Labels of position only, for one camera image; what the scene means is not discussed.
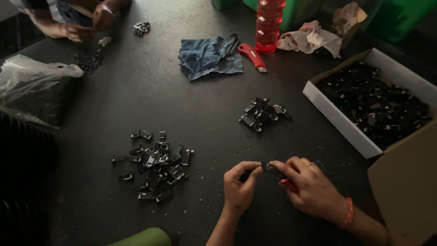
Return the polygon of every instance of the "white cardboard box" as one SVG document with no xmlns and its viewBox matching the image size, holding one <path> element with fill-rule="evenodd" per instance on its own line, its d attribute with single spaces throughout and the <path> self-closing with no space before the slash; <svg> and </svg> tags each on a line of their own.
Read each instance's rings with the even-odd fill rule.
<svg viewBox="0 0 437 246">
<path fill-rule="evenodd" d="M 303 94 L 328 118 L 364 158 L 368 159 L 382 154 L 383 151 L 315 86 L 320 80 L 348 67 L 355 61 L 362 61 L 367 65 L 380 68 L 381 77 L 385 81 L 395 83 L 402 88 L 408 88 L 409 93 L 420 98 L 424 103 L 429 104 L 431 116 L 437 113 L 437 87 L 375 48 L 349 58 L 336 68 L 326 71 L 306 83 Z"/>
<path fill-rule="evenodd" d="M 315 86 L 355 61 L 380 68 L 386 83 L 408 88 L 429 104 L 431 116 L 437 115 L 437 87 L 373 48 L 314 77 L 303 90 L 365 158 L 382 154 L 369 168 L 368 176 L 384 221 L 391 230 L 422 244 L 437 233 L 437 119 L 382 151 Z"/>
</svg>

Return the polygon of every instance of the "black table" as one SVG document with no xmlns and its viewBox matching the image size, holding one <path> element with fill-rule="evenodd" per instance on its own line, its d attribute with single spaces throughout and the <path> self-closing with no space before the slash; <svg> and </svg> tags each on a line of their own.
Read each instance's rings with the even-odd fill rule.
<svg viewBox="0 0 437 246">
<path fill-rule="evenodd" d="M 103 67 L 83 77 L 83 88 L 61 129 L 52 131 L 60 149 L 59 163 L 43 186 L 29 192 L 50 215 L 56 245 L 103 245 L 150 226 L 182 235 L 181 245 L 204 245 L 224 203 L 223 174 L 240 161 L 285 161 L 298 155 L 314 161 L 338 190 L 365 211 L 377 212 L 367 178 L 372 164 L 342 137 L 302 94 L 308 79 L 335 67 L 369 47 L 354 40 L 343 59 L 278 50 L 263 56 L 261 74 L 244 60 L 244 73 L 212 75 L 193 82 L 178 63 L 181 39 L 226 37 L 254 45 L 255 12 L 241 5 L 218 11 L 209 0 L 133 2 L 122 13 L 104 47 Z M 132 26 L 150 21 L 152 31 L 133 35 Z M 46 39 L 21 54 L 45 63 L 70 63 L 68 40 Z M 261 134 L 238 122 L 254 97 L 283 104 L 294 121 L 279 121 Z M 194 149 L 190 178 L 178 183 L 174 197 L 162 205 L 139 202 L 118 175 L 135 164 L 109 162 L 138 146 L 130 133 L 165 130 L 172 144 Z M 141 181 L 136 174 L 136 182 Z M 236 232 L 236 245 L 304 245 L 317 235 L 337 232 L 332 225 L 294 209 L 276 184 L 263 175 L 251 207 Z"/>
</svg>

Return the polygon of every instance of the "green fabric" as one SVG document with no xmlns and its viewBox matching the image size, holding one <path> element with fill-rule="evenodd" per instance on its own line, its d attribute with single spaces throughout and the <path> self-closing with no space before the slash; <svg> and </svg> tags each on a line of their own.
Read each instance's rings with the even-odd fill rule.
<svg viewBox="0 0 437 246">
<path fill-rule="evenodd" d="M 152 227 L 110 246 L 171 246 L 171 239 L 161 228 Z"/>
<path fill-rule="evenodd" d="M 436 5 L 437 0 L 383 0 L 366 31 L 387 41 L 400 42 Z"/>
</svg>

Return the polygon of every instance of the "red plastic bottle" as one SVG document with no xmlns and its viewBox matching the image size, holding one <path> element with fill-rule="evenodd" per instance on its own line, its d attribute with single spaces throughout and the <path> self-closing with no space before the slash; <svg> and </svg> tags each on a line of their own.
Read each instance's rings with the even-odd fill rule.
<svg viewBox="0 0 437 246">
<path fill-rule="evenodd" d="M 255 34 L 255 49 L 258 53 L 269 54 L 276 49 L 284 6 L 285 0 L 258 0 Z"/>
</svg>

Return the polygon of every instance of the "hand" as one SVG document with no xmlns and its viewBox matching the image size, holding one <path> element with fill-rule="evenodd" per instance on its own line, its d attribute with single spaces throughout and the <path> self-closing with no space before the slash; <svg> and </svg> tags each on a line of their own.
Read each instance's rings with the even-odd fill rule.
<svg viewBox="0 0 437 246">
<path fill-rule="evenodd" d="M 286 189 L 294 207 L 300 211 L 342 226 L 349 214 L 349 202 L 340 195 L 322 171 L 306 158 L 295 156 L 282 163 L 272 161 L 298 188 L 299 193 Z"/>
<path fill-rule="evenodd" d="M 246 182 L 242 183 L 239 179 L 246 170 L 253 171 Z M 223 176 L 225 183 L 225 207 L 223 210 L 241 216 L 252 203 L 257 178 L 261 173 L 263 173 L 263 169 L 260 162 L 241 162 L 227 171 Z"/>
<path fill-rule="evenodd" d="M 112 11 L 103 3 L 97 5 L 96 10 L 94 10 L 93 27 L 97 31 L 106 31 L 111 28 L 114 22 L 115 16 Z"/>
<path fill-rule="evenodd" d="M 74 42 L 90 41 L 94 37 L 94 29 L 83 27 L 74 23 L 61 23 L 61 29 L 64 30 L 65 36 Z"/>
</svg>

